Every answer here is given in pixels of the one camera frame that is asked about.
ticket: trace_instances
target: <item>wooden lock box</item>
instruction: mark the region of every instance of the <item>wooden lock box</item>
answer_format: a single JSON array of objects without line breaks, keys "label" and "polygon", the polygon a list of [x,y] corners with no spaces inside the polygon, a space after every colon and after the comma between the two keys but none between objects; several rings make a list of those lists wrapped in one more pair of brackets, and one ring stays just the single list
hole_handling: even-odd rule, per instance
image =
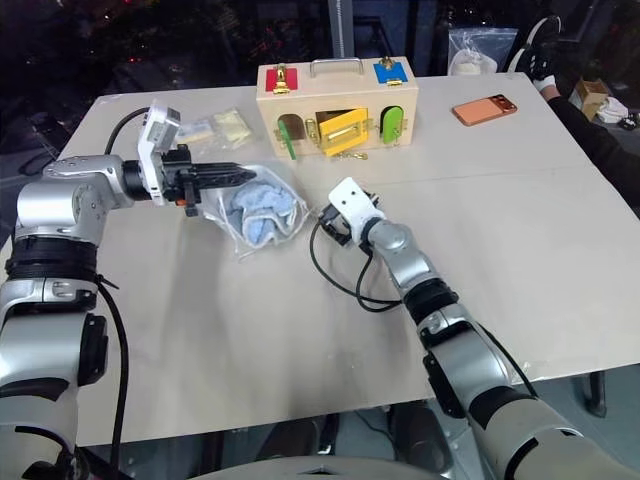
[{"label": "wooden lock box", "polygon": [[411,143],[418,84],[405,57],[262,65],[256,99],[276,155],[361,155]]}]

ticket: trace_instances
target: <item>tabletop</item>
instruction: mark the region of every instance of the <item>tabletop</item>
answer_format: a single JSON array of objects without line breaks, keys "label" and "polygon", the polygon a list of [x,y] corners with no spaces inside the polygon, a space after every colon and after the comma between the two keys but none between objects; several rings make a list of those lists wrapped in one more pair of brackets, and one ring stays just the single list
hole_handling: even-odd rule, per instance
[{"label": "tabletop", "polygon": [[[101,97],[62,156],[99,154],[113,125],[154,98],[185,122],[237,107],[257,141],[215,158],[277,162],[310,206],[352,176],[408,225],[474,317],[531,379],[640,361],[640,223],[591,165],[524,75],[418,79],[413,144],[369,160],[276,160],[254,87]],[[515,115],[464,127],[451,107],[497,93]],[[113,152],[136,156],[140,120]],[[312,222],[292,241],[242,261],[215,224],[142,202],[111,212],[99,270],[130,344],[124,441],[194,434],[432,396],[415,326],[402,308],[367,313],[313,268]],[[365,261],[317,239],[320,262],[354,285]],[[5,246],[2,259],[9,254]],[[366,290],[393,298],[382,265]],[[80,445],[108,443],[118,350],[105,377],[80,391]]]}]

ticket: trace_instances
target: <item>clear plastic bag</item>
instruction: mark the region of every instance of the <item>clear plastic bag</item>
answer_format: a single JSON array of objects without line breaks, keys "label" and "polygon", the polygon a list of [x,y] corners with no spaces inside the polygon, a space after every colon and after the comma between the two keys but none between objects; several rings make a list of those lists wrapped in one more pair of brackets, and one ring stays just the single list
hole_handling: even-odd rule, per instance
[{"label": "clear plastic bag", "polygon": [[[202,203],[199,209],[208,220],[213,220],[225,230],[235,242],[235,252],[239,257],[245,257],[268,245],[279,245],[293,238],[302,228],[309,216],[309,208],[304,199],[296,192],[290,183],[285,182],[273,170],[263,165],[245,165],[247,169],[256,172],[256,177],[239,187],[216,190],[203,190]],[[243,202],[239,196],[243,192],[256,192],[266,186],[273,187],[273,191],[281,193],[282,197],[293,200],[293,208],[288,211],[278,211],[276,203],[264,208],[264,205],[251,209],[243,209]],[[268,192],[273,198],[273,191]],[[256,232],[261,238],[252,241],[253,227],[261,226]]]},{"label": "clear plastic bag", "polygon": [[182,124],[175,143],[185,143],[193,155],[207,158],[220,151],[235,150],[254,139],[254,130],[238,109],[229,108]]},{"label": "clear plastic bag", "polygon": [[454,28],[449,30],[448,75],[501,72],[518,34],[515,28]]}]

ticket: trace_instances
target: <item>metal handle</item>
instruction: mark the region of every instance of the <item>metal handle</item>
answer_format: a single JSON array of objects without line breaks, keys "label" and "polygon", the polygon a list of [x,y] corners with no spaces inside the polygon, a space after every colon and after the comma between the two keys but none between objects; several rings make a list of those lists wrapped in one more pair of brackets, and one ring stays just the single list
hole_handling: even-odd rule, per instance
[{"label": "metal handle", "polygon": [[320,60],[314,60],[309,64],[309,73],[311,74],[311,78],[315,78],[316,76],[316,65],[326,65],[327,63],[357,63],[358,64],[358,73],[360,75],[364,75],[364,65],[362,65],[362,60],[358,57],[348,57],[348,58],[322,58]]}]

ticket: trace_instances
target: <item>sneaker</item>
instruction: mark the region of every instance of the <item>sneaker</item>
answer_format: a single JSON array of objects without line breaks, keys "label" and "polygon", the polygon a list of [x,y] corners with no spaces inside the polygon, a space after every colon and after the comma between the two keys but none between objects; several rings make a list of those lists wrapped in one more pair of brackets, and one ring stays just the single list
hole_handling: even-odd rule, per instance
[{"label": "sneaker", "polygon": [[543,80],[553,75],[552,60],[562,23],[551,15],[540,20],[529,32],[527,42],[518,50],[507,68],[508,72],[523,72],[531,80]]}]

